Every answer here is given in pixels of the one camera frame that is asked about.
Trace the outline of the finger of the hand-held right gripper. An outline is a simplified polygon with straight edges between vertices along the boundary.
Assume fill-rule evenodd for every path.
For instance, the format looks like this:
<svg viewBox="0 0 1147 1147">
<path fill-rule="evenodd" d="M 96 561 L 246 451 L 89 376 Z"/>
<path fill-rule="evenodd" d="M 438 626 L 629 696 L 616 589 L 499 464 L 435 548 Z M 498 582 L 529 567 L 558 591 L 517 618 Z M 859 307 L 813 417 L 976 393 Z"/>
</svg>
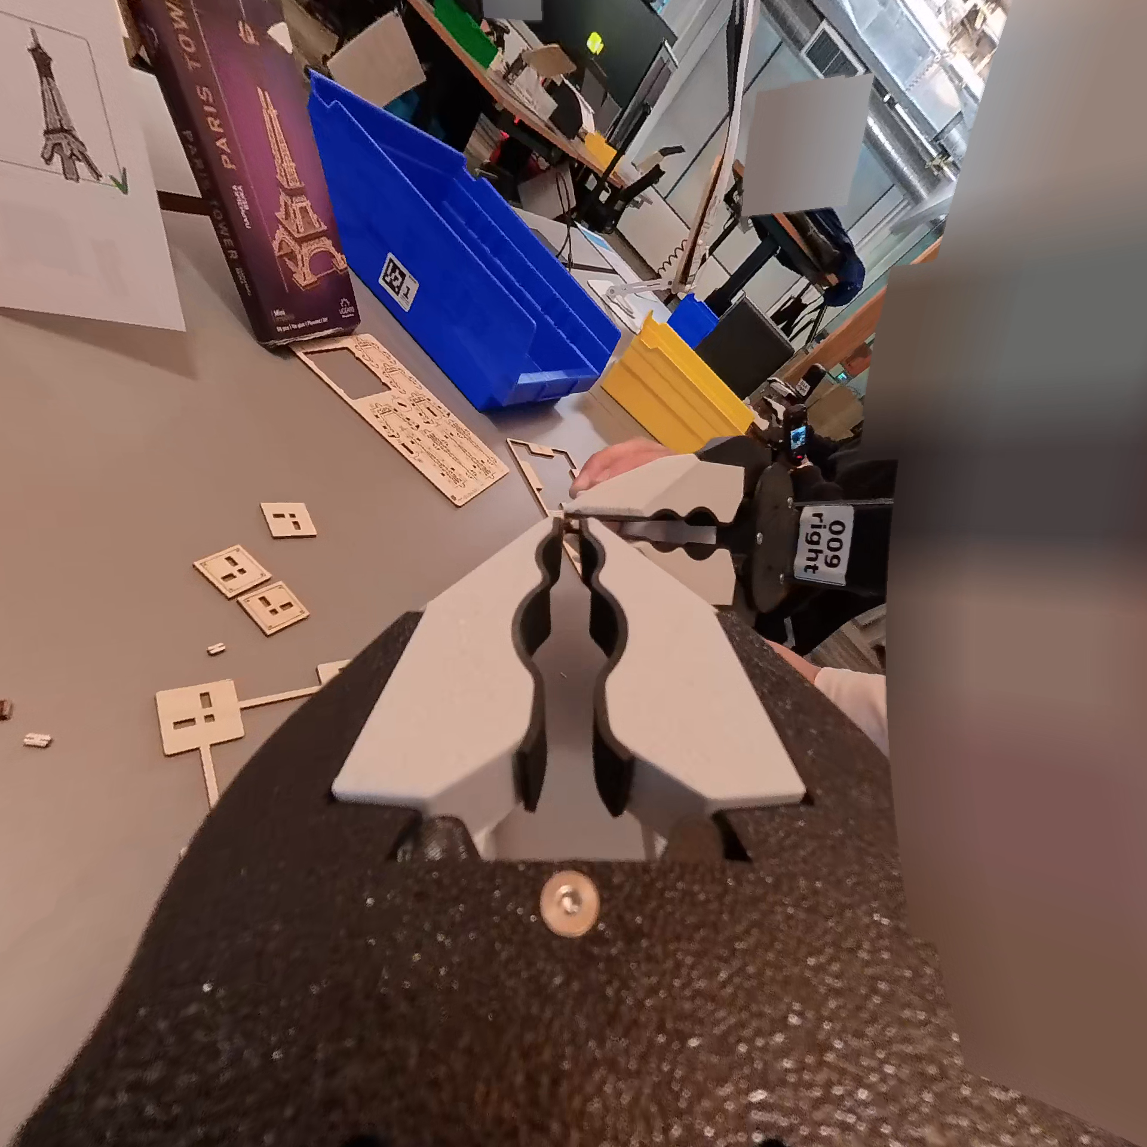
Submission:
<svg viewBox="0 0 1147 1147">
<path fill-rule="evenodd" d="M 584 492 L 565 503 L 565 517 L 604 522 L 732 522 L 743 499 L 743 468 L 675 454 Z"/>
<path fill-rule="evenodd" d="M 734 606 L 735 562 L 728 550 L 717 545 L 715 528 L 623 526 L 622 537 L 711 607 Z"/>
</svg>

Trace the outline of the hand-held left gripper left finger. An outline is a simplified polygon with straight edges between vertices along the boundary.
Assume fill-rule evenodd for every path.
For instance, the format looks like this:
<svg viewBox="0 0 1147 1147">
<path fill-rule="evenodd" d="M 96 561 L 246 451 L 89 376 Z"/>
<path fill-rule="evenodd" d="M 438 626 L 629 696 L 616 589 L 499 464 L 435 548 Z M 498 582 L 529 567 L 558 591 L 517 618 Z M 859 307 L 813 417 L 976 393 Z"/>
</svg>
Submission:
<svg viewBox="0 0 1147 1147">
<path fill-rule="evenodd" d="M 549 760 L 544 679 L 565 528 L 547 520 L 428 603 L 332 786 L 341 804 L 462 824 L 483 858 Z"/>
</svg>

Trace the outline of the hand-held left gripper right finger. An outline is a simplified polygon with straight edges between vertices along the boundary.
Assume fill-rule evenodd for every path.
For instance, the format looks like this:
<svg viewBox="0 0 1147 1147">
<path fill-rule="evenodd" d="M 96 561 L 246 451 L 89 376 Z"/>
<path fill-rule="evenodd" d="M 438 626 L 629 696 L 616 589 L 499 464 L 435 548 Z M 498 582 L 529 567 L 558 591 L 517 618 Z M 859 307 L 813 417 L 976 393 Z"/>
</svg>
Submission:
<svg viewBox="0 0 1147 1147">
<path fill-rule="evenodd" d="M 661 857 L 715 821 L 782 809 L 809 790 L 742 666 L 717 610 L 604 524 L 578 529 L 592 638 L 607 657 L 593 697 L 593 768 L 610 814 L 641 827 Z"/>
</svg>

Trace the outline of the wooden puzzle frame sheet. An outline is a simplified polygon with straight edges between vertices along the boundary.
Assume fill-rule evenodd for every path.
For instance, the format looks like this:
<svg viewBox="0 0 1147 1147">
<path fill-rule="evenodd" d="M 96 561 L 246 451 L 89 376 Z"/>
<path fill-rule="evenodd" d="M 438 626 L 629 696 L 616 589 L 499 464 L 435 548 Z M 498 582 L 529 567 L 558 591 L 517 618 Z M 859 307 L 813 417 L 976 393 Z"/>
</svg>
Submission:
<svg viewBox="0 0 1147 1147">
<path fill-rule="evenodd" d="M 540 513 L 545 518 L 560 517 L 560 511 L 551 509 L 545 499 L 545 484 L 541 476 L 533 466 L 533 459 L 543 459 L 543 461 L 560 461 L 566 465 L 569 472 L 569 479 L 574 480 L 580 476 L 580 466 L 577 465 L 574 457 L 562 449 L 552 449 L 547 444 L 533 443 L 530 440 L 522 439 L 507 439 L 507 447 L 510 450 L 511 458 L 515 462 L 518 470 L 526 485 L 530 490 L 530 494 L 537 503 Z"/>
</svg>

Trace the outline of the wooden linked squares piece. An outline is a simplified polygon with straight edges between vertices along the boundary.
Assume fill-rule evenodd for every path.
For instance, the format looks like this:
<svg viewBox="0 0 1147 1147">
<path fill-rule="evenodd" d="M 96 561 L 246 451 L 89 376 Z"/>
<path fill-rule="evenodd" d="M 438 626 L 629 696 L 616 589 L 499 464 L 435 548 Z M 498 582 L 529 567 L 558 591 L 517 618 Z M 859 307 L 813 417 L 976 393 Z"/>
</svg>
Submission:
<svg viewBox="0 0 1147 1147">
<path fill-rule="evenodd" d="M 248 700 L 240 697 L 237 683 L 231 679 L 160 692 L 154 697 L 154 704 L 163 754 L 199 756 L 208 809 L 214 810 L 220 801 L 220 786 L 212 752 L 218 746 L 245 738 L 244 715 L 255 709 L 308 700 L 349 666 L 350 660 L 321 664 L 316 668 L 316 685 Z"/>
</svg>

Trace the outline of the wooden tower parts sheet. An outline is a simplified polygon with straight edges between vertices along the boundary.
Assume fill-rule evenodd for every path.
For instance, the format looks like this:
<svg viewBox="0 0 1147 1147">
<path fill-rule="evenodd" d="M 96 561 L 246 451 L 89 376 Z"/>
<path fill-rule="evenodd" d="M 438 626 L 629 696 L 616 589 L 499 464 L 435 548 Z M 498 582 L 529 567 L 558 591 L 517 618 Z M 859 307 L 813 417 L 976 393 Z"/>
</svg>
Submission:
<svg viewBox="0 0 1147 1147">
<path fill-rule="evenodd" d="M 291 350 L 454 507 L 507 477 L 502 459 L 373 335 L 312 339 Z M 321 357 L 338 353 L 350 354 L 375 379 L 372 394 L 352 397 L 323 369 Z"/>
</svg>

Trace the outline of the person's right hand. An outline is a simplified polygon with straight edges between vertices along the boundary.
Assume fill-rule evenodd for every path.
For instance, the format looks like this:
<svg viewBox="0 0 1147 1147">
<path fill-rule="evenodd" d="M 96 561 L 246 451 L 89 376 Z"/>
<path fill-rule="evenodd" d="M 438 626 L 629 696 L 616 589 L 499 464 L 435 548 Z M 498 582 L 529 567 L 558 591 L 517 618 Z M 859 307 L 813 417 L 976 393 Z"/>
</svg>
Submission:
<svg viewBox="0 0 1147 1147">
<path fill-rule="evenodd" d="M 649 465 L 676 453 L 653 440 L 634 439 L 603 449 L 592 455 L 578 472 L 569 490 L 571 498 L 590 492 L 604 481 Z"/>
</svg>

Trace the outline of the yellow plastic bin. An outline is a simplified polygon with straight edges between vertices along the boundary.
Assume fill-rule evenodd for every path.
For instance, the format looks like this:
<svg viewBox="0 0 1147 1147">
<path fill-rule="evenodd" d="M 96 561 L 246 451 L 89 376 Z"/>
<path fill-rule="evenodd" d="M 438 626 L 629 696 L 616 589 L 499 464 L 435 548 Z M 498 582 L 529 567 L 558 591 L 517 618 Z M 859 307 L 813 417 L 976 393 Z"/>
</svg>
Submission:
<svg viewBox="0 0 1147 1147">
<path fill-rule="evenodd" d="M 712 440 L 746 436 L 754 412 L 668 326 L 649 316 L 600 382 L 657 443 L 694 454 Z"/>
</svg>

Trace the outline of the black flat panel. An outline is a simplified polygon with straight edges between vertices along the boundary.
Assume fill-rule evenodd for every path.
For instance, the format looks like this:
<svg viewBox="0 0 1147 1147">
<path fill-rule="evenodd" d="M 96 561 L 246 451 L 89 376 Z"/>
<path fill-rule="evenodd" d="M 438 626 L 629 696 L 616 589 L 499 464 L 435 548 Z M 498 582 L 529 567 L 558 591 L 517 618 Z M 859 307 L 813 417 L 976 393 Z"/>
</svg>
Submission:
<svg viewBox="0 0 1147 1147">
<path fill-rule="evenodd" d="M 739 399 L 749 399 L 795 356 L 790 339 L 746 297 L 731 307 L 696 353 Z"/>
</svg>

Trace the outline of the small blue bin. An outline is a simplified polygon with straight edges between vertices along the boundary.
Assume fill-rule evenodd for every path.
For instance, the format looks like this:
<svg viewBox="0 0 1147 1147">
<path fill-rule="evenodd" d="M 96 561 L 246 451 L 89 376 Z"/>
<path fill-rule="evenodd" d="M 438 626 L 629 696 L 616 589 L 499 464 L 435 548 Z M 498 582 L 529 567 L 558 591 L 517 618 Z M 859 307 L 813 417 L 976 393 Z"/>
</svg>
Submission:
<svg viewBox="0 0 1147 1147">
<path fill-rule="evenodd" d="M 690 293 L 679 301 L 676 309 L 671 313 L 668 327 L 687 348 L 696 350 L 711 337 L 719 323 L 720 317 L 708 304 Z"/>
</svg>

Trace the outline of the white poster stand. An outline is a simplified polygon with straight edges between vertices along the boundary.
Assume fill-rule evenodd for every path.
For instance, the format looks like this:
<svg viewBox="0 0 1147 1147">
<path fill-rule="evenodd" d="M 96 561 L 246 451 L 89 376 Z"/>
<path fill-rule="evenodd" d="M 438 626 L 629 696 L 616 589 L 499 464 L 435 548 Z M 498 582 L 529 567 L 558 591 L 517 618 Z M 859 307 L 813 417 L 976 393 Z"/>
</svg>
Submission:
<svg viewBox="0 0 1147 1147">
<path fill-rule="evenodd" d="M 645 282 L 593 282 L 592 287 L 610 311 L 626 323 L 640 324 L 659 309 L 667 312 L 667 302 L 689 294 L 697 279 L 698 272 L 694 271 Z"/>
</svg>

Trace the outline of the bordered wooden square tile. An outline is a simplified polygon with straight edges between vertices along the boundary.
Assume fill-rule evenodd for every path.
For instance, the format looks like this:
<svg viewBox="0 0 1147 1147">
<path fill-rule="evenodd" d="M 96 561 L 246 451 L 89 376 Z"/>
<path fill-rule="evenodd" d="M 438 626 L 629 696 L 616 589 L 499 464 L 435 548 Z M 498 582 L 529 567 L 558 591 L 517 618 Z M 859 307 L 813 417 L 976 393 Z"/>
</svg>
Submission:
<svg viewBox="0 0 1147 1147">
<path fill-rule="evenodd" d="M 267 637 L 274 637 L 311 618 L 311 611 L 282 581 L 260 586 L 240 597 L 238 603 Z"/>
<path fill-rule="evenodd" d="M 271 581 L 270 570 L 242 545 L 199 559 L 193 566 L 227 600 L 235 600 Z"/>
</svg>

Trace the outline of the plywood poster board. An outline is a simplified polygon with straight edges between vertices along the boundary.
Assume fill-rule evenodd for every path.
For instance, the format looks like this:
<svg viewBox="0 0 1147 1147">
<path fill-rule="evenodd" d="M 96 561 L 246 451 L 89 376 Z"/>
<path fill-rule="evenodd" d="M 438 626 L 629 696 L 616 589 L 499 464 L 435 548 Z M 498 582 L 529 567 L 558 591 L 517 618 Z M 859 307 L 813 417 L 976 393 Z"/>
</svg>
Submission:
<svg viewBox="0 0 1147 1147">
<path fill-rule="evenodd" d="M 693 289 L 700 267 L 707 257 L 708 240 L 713 229 L 713 222 L 717 210 L 723 205 L 727 184 L 732 174 L 731 166 L 732 162 L 727 160 L 724 152 L 713 162 L 705 193 L 698 205 L 697 219 L 686 241 L 674 279 L 674 290 L 681 296 L 687 294 Z"/>
</svg>

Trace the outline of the black office chair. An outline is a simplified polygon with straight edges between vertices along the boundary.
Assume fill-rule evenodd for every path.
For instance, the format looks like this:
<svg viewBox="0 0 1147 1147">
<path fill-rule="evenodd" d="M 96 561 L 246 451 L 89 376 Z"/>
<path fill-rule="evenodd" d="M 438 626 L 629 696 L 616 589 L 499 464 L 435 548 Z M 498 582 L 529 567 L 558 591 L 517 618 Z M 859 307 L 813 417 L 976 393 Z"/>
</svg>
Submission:
<svg viewBox="0 0 1147 1147">
<path fill-rule="evenodd" d="M 660 184 L 666 175 L 666 159 L 676 154 L 682 154 L 682 148 L 670 147 L 656 151 L 636 169 L 637 178 L 627 178 L 623 185 L 612 182 L 612 177 L 618 174 L 622 165 L 622 158 L 616 158 L 607 166 L 607 174 L 597 178 L 596 186 L 592 188 L 588 181 L 584 182 L 569 221 L 597 236 L 614 236 L 625 212 L 642 203 L 646 193 Z"/>
</svg>

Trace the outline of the blue bin with white tag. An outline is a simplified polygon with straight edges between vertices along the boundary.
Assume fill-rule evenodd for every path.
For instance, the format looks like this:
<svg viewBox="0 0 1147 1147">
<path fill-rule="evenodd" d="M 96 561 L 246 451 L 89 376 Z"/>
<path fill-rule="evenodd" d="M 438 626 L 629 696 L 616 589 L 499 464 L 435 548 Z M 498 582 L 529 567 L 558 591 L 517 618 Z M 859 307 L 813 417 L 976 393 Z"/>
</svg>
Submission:
<svg viewBox="0 0 1147 1147">
<path fill-rule="evenodd" d="M 317 72 L 308 107 L 354 274 L 473 408 L 595 387 L 622 332 L 462 154 Z"/>
</svg>

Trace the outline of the wooden background table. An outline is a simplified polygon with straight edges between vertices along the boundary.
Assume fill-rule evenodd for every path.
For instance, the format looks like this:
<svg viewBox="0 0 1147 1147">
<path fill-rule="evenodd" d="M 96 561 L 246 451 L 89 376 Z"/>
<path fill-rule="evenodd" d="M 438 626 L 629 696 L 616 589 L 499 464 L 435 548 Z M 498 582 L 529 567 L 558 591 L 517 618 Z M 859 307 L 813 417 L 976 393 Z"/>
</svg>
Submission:
<svg viewBox="0 0 1147 1147">
<path fill-rule="evenodd" d="M 558 158 L 562 155 L 571 165 L 595 173 L 618 189 L 626 189 L 641 178 L 641 173 L 627 159 L 619 156 L 614 167 L 604 166 L 595 159 L 581 140 L 562 136 L 551 122 L 536 115 L 532 107 L 524 104 L 515 89 L 507 85 L 500 76 L 481 68 L 477 61 L 468 55 L 466 50 L 454 40 L 447 27 L 438 20 L 431 3 L 410 2 L 407 6 L 418 14 L 438 40 L 453 53 L 453 57 L 466 68 L 468 73 L 492 99 L 498 109 L 496 124 L 502 132 L 519 139 L 551 163 L 558 163 Z"/>
</svg>

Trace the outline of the green storage bins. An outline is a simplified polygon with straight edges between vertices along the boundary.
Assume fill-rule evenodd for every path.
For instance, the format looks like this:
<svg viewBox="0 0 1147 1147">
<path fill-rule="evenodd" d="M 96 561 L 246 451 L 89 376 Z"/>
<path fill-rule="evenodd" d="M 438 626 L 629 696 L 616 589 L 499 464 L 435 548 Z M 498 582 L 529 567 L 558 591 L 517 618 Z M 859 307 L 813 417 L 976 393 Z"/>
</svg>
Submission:
<svg viewBox="0 0 1147 1147">
<path fill-rule="evenodd" d="M 484 31 L 484 2 L 435 2 L 435 16 L 453 40 L 483 69 L 498 58 L 498 46 Z"/>
</svg>

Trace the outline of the dark puzzle box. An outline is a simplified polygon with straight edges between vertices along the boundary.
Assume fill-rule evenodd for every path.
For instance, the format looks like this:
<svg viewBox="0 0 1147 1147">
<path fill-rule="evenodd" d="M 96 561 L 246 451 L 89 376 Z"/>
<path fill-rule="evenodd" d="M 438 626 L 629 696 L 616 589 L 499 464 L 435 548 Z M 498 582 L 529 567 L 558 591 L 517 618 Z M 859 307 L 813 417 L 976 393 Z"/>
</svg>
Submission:
<svg viewBox="0 0 1147 1147">
<path fill-rule="evenodd" d="M 353 334 L 361 315 L 282 5 L 128 9 L 257 342 Z"/>
</svg>

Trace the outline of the paper instruction sheet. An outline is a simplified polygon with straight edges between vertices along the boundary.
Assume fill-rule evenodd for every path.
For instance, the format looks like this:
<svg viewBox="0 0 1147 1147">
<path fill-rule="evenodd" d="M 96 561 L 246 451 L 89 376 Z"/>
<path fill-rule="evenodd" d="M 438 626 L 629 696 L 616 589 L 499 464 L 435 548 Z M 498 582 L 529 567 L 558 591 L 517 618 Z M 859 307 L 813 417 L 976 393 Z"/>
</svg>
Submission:
<svg viewBox="0 0 1147 1147">
<path fill-rule="evenodd" d="M 185 331 L 114 3 L 2 3 L 2 305 Z"/>
</svg>

